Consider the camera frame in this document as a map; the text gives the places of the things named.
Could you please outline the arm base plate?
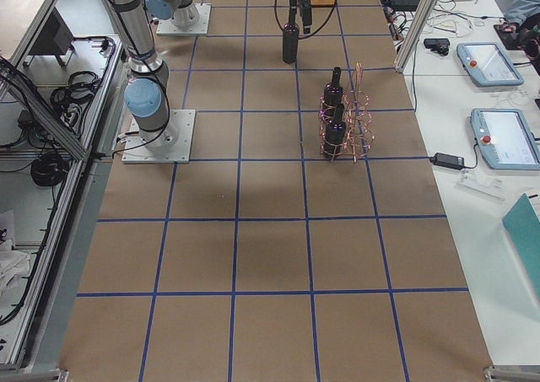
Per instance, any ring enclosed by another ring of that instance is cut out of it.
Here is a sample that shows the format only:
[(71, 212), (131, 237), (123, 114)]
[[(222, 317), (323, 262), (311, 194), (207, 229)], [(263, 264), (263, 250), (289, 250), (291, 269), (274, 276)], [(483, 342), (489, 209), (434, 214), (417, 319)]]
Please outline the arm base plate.
[(198, 36), (207, 35), (212, 5), (192, 3), (178, 8), (171, 19), (160, 20), (158, 36)]
[(186, 164), (190, 161), (195, 110), (172, 110), (168, 126), (152, 134), (139, 131), (132, 118), (121, 161), (126, 164)]

